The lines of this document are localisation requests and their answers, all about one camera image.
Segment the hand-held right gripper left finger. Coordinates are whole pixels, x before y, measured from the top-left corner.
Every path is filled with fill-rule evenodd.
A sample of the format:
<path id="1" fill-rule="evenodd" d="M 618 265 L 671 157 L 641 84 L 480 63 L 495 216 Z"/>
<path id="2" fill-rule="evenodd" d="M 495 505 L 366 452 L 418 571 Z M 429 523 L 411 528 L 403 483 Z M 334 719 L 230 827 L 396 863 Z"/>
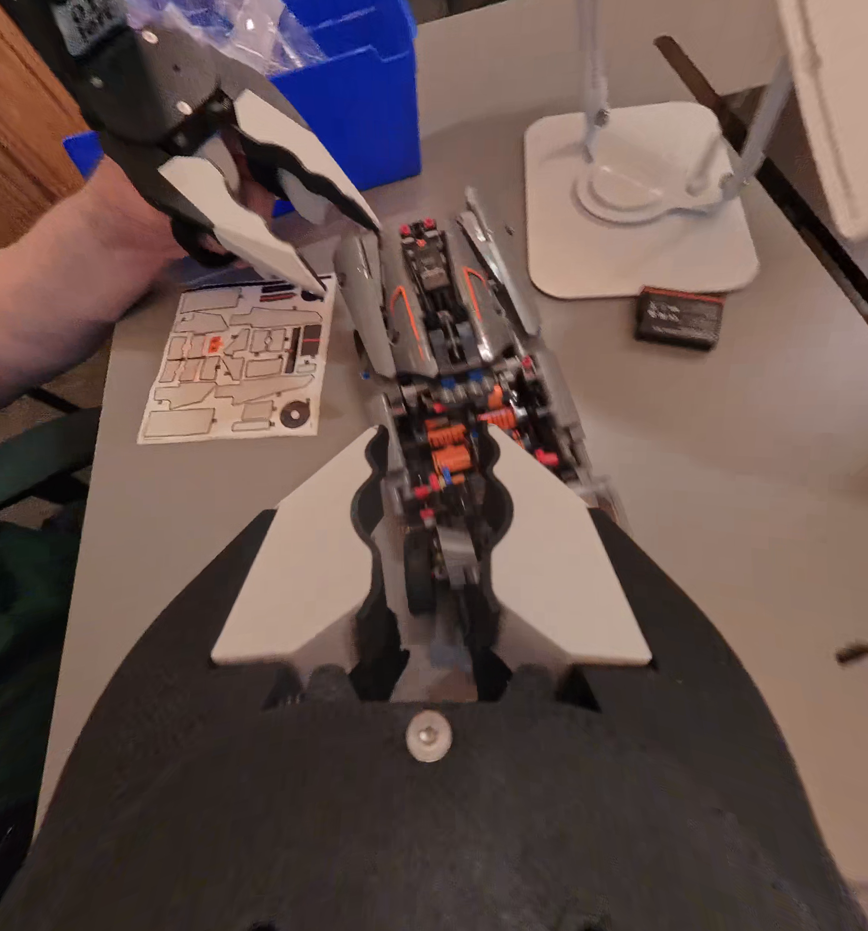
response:
<path id="1" fill-rule="evenodd" d="M 386 598 L 373 534 L 383 518 L 389 431 L 364 431 L 276 507 L 211 662 L 274 663 L 302 682 L 335 666 L 357 695 L 387 701 L 409 652 Z"/>

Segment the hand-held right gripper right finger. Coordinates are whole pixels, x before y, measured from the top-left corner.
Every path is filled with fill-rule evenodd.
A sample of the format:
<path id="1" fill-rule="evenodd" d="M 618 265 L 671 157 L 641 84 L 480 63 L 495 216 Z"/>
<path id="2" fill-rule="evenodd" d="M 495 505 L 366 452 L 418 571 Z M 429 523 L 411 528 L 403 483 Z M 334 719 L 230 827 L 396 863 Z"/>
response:
<path id="1" fill-rule="evenodd" d="M 653 659 L 589 506 L 494 425 L 479 431 L 484 479 L 479 582 L 468 627 L 476 697 L 498 701 L 537 667 L 556 691 L 573 669 Z"/>

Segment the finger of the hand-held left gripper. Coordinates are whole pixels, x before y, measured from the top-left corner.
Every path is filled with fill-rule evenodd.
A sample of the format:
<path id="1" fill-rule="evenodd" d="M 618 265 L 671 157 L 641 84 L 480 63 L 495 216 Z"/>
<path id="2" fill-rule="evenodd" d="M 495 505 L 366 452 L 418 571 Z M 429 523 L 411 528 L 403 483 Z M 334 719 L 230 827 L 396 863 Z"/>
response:
<path id="1" fill-rule="evenodd" d="M 158 172 L 207 219 L 219 243 L 258 274 L 288 280 L 313 295 L 326 293 L 298 252 L 277 239 L 263 217 L 234 198 L 223 173 L 207 158 L 173 157 Z"/>
<path id="2" fill-rule="evenodd" d="M 310 128 L 250 89 L 234 100 L 234 114 L 248 167 L 261 185 L 312 225 L 322 225 L 333 207 L 362 228 L 380 232 L 366 199 Z"/>

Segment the grey lego car model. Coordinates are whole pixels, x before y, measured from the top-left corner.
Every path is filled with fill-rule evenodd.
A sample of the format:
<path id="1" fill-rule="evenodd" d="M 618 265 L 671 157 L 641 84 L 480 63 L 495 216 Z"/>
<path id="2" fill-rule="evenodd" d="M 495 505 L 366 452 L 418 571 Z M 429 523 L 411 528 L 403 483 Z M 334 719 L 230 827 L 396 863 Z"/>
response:
<path id="1" fill-rule="evenodd" d="M 343 239 L 334 266 L 378 422 L 389 431 L 386 484 L 403 532 L 407 606 L 452 625 L 463 647 L 479 582 L 484 479 L 479 431 L 499 427 L 580 495 L 617 518 L 593 472 L 580 415 L 541 320 L 473 187 L 440 224 Z"/>

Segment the person's left forearm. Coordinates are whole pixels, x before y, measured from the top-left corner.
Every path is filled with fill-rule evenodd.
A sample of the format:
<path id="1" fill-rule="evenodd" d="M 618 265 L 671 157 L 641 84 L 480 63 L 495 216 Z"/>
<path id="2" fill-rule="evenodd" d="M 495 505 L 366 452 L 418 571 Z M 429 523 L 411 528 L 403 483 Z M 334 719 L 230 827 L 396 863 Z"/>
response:
<path id="1" fill-rule="evenodd" d="M 83 188 L 0 249 L 0 410 L 86 358 L 139 292 Z"/>

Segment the lego instruction booklet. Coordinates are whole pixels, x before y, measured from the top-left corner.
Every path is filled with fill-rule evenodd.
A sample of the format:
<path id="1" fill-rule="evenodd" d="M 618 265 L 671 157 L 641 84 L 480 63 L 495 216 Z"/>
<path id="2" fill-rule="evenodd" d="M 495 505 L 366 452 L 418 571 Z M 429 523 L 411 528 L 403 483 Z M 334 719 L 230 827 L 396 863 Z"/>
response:
<path id="1" fill-rule="evenodd" d="M 802 122 L 839 232 L 868 240 L 868 1 L 778 1 Z"/>

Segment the person's left hand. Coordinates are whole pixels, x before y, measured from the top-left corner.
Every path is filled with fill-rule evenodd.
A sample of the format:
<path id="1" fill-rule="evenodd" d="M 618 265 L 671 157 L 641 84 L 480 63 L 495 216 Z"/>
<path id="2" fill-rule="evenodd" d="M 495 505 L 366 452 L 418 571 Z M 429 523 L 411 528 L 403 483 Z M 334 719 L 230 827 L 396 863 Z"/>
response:
<path id="1" fill-rule="evenodd" d="M 102 157 L 80 194 L 89 227 L 84 269 L 97 276 L 98 309 L 121 314 L 188 254 L 173 236 L 170 217 L 144 201 L 109 157 Z"/>

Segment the blue plastic bin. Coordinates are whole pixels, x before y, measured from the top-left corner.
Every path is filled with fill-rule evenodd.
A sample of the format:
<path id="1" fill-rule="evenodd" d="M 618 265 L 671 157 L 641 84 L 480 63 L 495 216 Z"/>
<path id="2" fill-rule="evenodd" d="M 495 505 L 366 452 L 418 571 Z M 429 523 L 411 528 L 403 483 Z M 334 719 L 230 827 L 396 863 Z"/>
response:
<path id="1" fill-rule="evenodd" d="M 57 59 L 48 38 L 48 3 L 38 3 L 41 23 L 37 47 L 56 71 Z M 214 65 L 226 101 L 221 105 L 216 134 L 193 157 L 207 158 L 218 167 L 238 202 L 241 169 L 246 169 L 281 209 L 297 212 L 255 180 L 248 167 L 237 133 L 234 100 L 250 89 L 310 128 L 361 194 L 418 174 L 416 26 L 408 3 L 286 3 L 328 60 L 267 77 L 195 41 Z"/>

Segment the clear plastic bags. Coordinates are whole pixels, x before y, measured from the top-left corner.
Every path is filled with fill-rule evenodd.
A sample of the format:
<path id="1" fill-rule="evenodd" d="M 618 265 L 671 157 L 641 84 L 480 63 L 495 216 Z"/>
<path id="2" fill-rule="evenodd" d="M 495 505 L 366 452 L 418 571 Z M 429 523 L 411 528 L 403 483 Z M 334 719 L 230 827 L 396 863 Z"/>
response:
<path id="1" fill-rule="evenodd" d="M 267 77 L 328 60 L 283 1 L 126 1 L 126 11 L 137 29 L 184 32 Z"/>

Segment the paper parts template sheet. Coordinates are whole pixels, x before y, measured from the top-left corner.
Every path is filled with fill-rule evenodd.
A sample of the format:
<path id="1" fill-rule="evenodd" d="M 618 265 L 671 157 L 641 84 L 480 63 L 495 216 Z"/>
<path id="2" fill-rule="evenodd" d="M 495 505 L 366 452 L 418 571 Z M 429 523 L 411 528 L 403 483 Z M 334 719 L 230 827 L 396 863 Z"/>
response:
<path id="1" fill-rule="evenodd" d="M 338 294 L 286 281 L 184 291 L 142 416 L 140 446 L 315 436 Z"/>

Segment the wooden cabinet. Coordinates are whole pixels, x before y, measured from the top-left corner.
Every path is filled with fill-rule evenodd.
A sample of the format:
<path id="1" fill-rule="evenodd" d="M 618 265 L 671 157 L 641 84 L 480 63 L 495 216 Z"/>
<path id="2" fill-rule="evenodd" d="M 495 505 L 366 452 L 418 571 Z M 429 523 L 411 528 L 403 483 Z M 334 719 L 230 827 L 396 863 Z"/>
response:
<path id="1" fill-rule="evenodd" d="M 0 248 L 82 186 L 63 140 L 85 128 L 72 98 L 0 4 Z"/>

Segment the black battery pack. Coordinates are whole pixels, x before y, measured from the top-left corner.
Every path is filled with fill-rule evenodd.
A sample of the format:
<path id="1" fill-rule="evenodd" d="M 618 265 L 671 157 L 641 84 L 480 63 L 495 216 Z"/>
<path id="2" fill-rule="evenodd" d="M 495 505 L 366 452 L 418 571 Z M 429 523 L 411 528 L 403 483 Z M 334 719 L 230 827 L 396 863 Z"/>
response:
<path id="1" fill-rule="evenodd" d="M 719 343 L 726 297 L 645 287 L 637 296 L 634 338 L 709 352 Z"/>

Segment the person's dark green clothing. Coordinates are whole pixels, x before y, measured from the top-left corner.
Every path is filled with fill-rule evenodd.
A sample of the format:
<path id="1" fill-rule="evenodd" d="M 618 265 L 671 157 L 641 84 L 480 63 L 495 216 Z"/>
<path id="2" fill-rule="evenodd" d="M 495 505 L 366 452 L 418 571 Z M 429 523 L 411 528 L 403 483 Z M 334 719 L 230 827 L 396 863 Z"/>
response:
<path id="1" fill-rule="evenodd" d="M 84 504 L 39 529 L 0 520 L 0 817 L 38 798 Z"/>

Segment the white book stand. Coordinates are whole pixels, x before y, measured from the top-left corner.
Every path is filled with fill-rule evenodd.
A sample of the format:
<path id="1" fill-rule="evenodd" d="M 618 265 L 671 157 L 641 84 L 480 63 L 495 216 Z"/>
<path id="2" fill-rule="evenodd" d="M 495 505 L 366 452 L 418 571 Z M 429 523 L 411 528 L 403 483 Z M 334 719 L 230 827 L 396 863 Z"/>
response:
<path id="1" fill-rule="evenodd" d="M 599 2 L 577 2 L 582 110 L 548 115 L 524 134 L 528 266 L 564 300 L 630 297 L 645 287 L 742 289 L 758 257 L 741 204 L 793 90 L 781 58 L 741 155 L 716 114 L 683 100 L 612 108 Z"/>

